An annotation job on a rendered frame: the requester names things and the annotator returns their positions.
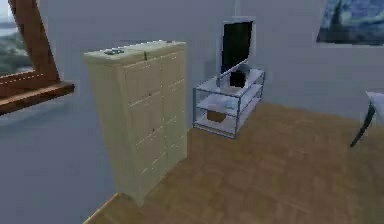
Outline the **brown box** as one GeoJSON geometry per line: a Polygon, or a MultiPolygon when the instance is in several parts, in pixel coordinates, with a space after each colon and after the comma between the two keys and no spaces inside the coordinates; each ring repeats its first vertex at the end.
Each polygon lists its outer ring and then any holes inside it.
{"type": "Polygon", "coordinates": [[[207,119],[213,122],[221,123],[226,118],[224,113],[208,110],[207,119]]]}

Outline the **glass shelf television stand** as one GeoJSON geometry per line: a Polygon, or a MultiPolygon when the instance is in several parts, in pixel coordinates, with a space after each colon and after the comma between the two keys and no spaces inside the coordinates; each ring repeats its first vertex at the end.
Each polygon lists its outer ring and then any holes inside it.
{"type": "Polygon", "coordinates": [[[251,112],[262,100],[266,73],[251,69],[243,88],[230,86],[224,76],[215,77],[193,89],[193,127],[235,139],[251,112]]]}

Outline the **cream chest of drawers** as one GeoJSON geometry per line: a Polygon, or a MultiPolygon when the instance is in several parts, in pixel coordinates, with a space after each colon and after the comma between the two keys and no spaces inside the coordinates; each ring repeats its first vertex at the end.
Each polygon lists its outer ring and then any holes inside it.
{"type": "Polygon", "coordinates": [[[83,54],[116,190],[139,206],[187,157],[186,47],[157,40],[83,54]]]}

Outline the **small black box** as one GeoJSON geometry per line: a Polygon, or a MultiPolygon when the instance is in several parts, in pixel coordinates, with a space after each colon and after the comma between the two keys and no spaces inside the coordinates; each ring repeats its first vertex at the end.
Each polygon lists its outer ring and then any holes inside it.
{"type": "Polygon", "coordinates": [[[243,88],[246,82],[246,74],[242,71],[234,71],[230,74],[230,86],[243,88]]]}

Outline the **white framed television set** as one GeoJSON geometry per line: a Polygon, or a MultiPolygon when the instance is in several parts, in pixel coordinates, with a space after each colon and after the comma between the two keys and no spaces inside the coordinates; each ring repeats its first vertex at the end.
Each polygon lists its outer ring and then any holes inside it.
{"type": "Polygon", "coordinates": [[[252,19],[234,19],[223,22],[221,62],[220,72],[216,78],[217,86],[220,86],[221,79],[229,71],[249,58],[253,24],[252,19]]]}

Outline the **brown framed window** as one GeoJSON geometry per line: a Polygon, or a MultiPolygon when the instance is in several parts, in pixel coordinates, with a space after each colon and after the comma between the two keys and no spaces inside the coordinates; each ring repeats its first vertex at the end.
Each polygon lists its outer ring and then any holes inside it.
{"type": "Polygon", "coordinates": [[[25,60],[13,60],[14,68],[0,73],[0,116],[25,109],[75,91],[75,85],[60,78],[37,0],[7,0],[23,50],[6,53],[0,65],[13,56],[25,54],[25,60]]]}

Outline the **blue swirl framed painting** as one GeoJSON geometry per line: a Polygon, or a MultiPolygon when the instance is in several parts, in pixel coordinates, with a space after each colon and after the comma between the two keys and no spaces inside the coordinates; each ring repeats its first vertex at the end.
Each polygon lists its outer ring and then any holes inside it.
{"type": "Polygon", "coordinates": [[[326,0],[316,42],[384,46],[384,0],[326,0]]]}

